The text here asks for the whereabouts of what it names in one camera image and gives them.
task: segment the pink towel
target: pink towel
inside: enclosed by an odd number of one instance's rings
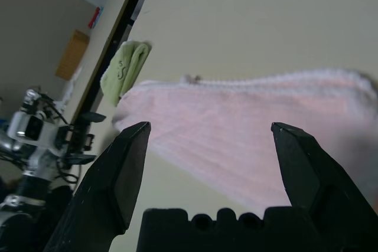
[[[246,81],[146,81],[119,102],[122,130],[150,121],[149,148],[262,217],[290,205],[272,122],[312,134],[373,204],[378,189],[378,99],[371,82],[345,70]]]

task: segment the black cable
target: black cable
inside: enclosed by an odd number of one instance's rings
[[[63,117],[63,115],[61,115],[61,113],[55,108],[55,106],[54,106],[54,103],[52,103],[52,102],[47,102],[48,103],[48,105],[53,109],[53,111],[59,116],[59,118],[65,123],[65,124],[69,124],[68,122],[67,122],[67,120]]]
[[[73,175],[73,174],[67,174],[67,173],[65,173],[65,172],[63,172],[63,171],[61,170],[61,167],[60,167],[60,164],[59,164],[59,160],[58,160],[58,159],[56,160],[56,165],[57,165],[58,173],[59,173],[60,177],[61,177],[64,181],[66,181],[68,184],[75,184],[75,185],[79,183],[79,177],[77,177],[76,175]],[[75,181],[71,181],[71,180],[67,179],[67,177],[74,178]]]
[[[4,156],[4,155],[0,156],[0,161],[10,162],[14,166],[16,166],[20,171],[23,171],[24,167],[27,165],[23,161],[17,161],[17,160],[15,160],[15,159],[13,159],[13,158],[11,158],[9,156]]]

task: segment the red object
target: red object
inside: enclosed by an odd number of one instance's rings
[[[95,23],[96,18],[97,18],[97,16],[98,16],[99,13],[100,13],[100,7],[97,7],[97,8],[96,8],[96,12],[94,12],[94,15],[93,15],[93,17],[92,17],[92,20],[90,20],[90,22],[89,22],[89,24],[88,24],[88,27],[89,27],[90,29],[93,28],[93,24]]]

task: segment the beige wall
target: beige wall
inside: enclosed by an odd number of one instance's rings
[[[27,87],[54,98],[65,81],[55,70],[74,29],[88,34],[95,8],[84,0],[0,0],[0,117],[10,117]]]

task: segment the green cloth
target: green cloth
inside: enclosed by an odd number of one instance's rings
[[[114,106],[134,85],[148,53],[149,46],[137,41],[124,42],[117,50],[100,81],[104,97]]]

